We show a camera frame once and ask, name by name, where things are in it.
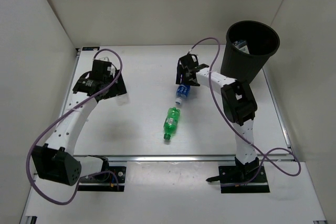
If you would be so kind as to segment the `green plastic soda bottle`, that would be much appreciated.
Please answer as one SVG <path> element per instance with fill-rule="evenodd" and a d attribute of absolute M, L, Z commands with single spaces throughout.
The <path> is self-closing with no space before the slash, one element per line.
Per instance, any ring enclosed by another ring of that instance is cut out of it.
<path fill-rule="evenodd" d="M 164 140 L 169 141 L 171 136 L 176 132 L 180 114 L 180 109 L 176 107 L 169 108 L 163 125 Z"/>

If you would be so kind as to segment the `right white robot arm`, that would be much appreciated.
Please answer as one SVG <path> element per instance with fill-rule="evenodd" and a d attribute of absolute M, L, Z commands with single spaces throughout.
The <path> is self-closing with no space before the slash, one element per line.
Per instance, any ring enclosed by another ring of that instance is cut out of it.
<path fill-rule="evenodd" d="M 190 53 L 178 60 L 176 83 L 195 87 L 207 86 L 211 91 L 220 94 L 225 119 L 235 132 L 235 165 L 225 174 L 208 178 L 207 181 L 243 183 L 253 178 L 259 166 L 253 135 L 257 103 L 249 84 L 211 71 L 208 65 L 200 65 L 197 56 Z"/>

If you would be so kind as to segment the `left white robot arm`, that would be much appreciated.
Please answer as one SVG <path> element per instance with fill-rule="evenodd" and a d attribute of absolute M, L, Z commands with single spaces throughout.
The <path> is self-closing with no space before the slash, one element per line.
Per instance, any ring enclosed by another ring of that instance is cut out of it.
<path fill-rule="evenodd" d="M 127 93 L 122 76 L 108 90 L 83 105 L 80 103 L 106 88 L 119 72 L 109 61 L 94 60 L 92 69 L 79 77 L 68 101 L 67 111 L 71 114 L 57 123 L 43 146 L 35 146 L 32 151 L 31 156 L 40 178 L 68 186 L 78 181 L 82 165 L 73 157 L 77 139 L 89 114 L 100 100 Z"/>

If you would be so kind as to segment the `clear bottle blue label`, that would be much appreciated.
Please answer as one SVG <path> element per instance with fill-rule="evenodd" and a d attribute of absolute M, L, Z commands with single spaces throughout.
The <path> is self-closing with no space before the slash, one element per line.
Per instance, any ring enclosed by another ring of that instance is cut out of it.
<path fill-rule="evenodd" d="M 176 94 L 175 94 L 175 103 L 177 105 L 182 105 L 183 102 L 187 99 L 191 86 L 186 84 L 180 84 L 177 87 Z"/>

